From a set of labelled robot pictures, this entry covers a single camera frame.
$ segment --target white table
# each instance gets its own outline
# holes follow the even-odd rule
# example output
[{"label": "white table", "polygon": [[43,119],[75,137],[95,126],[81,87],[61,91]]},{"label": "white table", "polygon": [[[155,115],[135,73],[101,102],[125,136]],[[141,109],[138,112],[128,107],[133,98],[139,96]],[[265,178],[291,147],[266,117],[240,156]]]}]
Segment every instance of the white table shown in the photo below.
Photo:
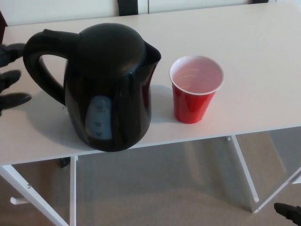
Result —
[{"label": "white table", "polygon": [[[253,212],[284,186],[259,200],[235,135],[301,126],[301,14],[290,2],[244,5],[7,27],[5,44],[27,42],[43,29],[80,32],[99,23],[126,24],[162,54],[151,82],[152,120],[145,137],[132,148],[229,137],[245,175]],[[182,124],[173,116],[170,65],[186,55],[214,59],[225,82],[203,120]],[[46,57],[53,76],[63,81],[64,61]],[[63,106],[42,91],[28,75],[22,59],[1,68],[22,70],[20,81],[6,92],[29,92],[33,99],[5,111],[0,118],[0,175],[56,226],[68,224],[28,185],[12,164],[71,157],[71,219],[76,225],[76,159],[99,153],[75,134]]]}]

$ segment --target beige carpet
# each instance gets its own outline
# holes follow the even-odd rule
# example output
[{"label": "beige carpet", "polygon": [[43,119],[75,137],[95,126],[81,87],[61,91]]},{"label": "beige carpet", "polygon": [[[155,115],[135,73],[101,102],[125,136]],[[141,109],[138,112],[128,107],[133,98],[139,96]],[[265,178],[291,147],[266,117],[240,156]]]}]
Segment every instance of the beige carpet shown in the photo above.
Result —
[{"label": "beige carpet", "polygon": [[[285,178],[267,133],[238,137],[259,197]],[[58,161],[16,165],[16,169],[68,221],[69,168]],[[289,226],[274,202],[301,205],[301,185],[289,185],[259,213],[248,196],[224,138],[161,145],[79,157],[79,226]],[[0,178],[0,226],[52,226]]]}]

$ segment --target white metal frame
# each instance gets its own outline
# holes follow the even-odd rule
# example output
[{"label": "white metal frame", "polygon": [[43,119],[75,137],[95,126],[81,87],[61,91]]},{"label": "white metal frame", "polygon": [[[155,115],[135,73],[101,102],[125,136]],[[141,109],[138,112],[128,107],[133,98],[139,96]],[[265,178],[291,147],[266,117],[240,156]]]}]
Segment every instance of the white metal frame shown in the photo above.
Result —
[{"label": "white metal frame", "polygon": [[[232,143],[233,151],[236,155],[236,163],[241,170],[241,176],[245,182],[246,189],[250,196],[250,207],[253,213],[258,212],[265,206],[275,195],[277,195],[287,184],[301,182],[301,167],[289,178],[285,179],[280,186],[275,187],[272,194],[263,199],[259,199],[252,177],[248,170],[247,164],[239,147],[235,135],[227,137]],[[10,199],[12,204],[33,204],[41,211],[55,226],[76,226],[76,166],[77,156],[71,157],[70,162],[70,222],[69,224],[34,190],[34,188],[16,171],[12,165],[0,166],[0,176],[8,181],[23,198]]]},{"label": "white metal frame", "polygon": [[256,188],[252,181],[252,177],[251,177],[248,167],[246,165],[246,162],[245,162],[245,159],[241,152],[241,149],[239,147],[238,141],[236,139],[236,136],[235,135],[230,136],[227,138],[227,140],[232,142],[233,148],[237,154],[238,167],[241,168],[241,170],[243,172],[242,177],[243,177],[245,185],[248,189],[248,193],[249,193],[249,197],[250,197],[250,207],[251,207],[251,210],[253,213],[257,213],[259,210],[261,210],[267,203],[269,203],[269,201],[271,201],[272,198],[274,198],[289,183],[293,183],[293,184],[301,183],[301,167],[300,167],[290,177],[284,179],[284,181],[281,183],[280,186],[276,186],[273,189],[272,194],[269,194],[268,196],[266,196],[262,199],[259,199],[258,194],[256,192]]},{"label": "white metal frame", "polygon": [[76,226],[76,161],[77,156],[71,157],[70,163],[70,224],[67,222],[39,195],[39,193],[22,177],[12,166],[0,166],[0,176],[8,181],[23,198],[10,199],[12,204],[30,202],[41,211],[55,226]]}]

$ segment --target kettle lid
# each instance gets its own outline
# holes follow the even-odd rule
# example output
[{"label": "kettle lid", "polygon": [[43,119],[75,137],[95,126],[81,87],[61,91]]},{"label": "kettle lid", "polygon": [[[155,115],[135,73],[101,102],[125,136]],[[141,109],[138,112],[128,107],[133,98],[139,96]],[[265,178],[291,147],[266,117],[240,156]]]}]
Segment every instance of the kettle lid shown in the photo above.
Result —
[{"label": "kettle lid", "polygon": [[98,73],[124,75],[145,61],[146,46],[134,29],[115,23],[91,26],[81,33],[78,54],[96,65]]}]

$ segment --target red plastic cup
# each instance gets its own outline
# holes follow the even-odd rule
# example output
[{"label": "red plastic cup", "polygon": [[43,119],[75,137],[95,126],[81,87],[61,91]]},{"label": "red plastic cup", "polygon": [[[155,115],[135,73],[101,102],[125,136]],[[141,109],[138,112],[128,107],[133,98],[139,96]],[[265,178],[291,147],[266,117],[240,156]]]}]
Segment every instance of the red plastic cup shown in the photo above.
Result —
[{"label": "red plastic cup", "polygon": [[173,83],[174,115],[184,123],[200,121],[215,92],[222,86],[221,67],[203,56],[185,56],[169,70]]}]

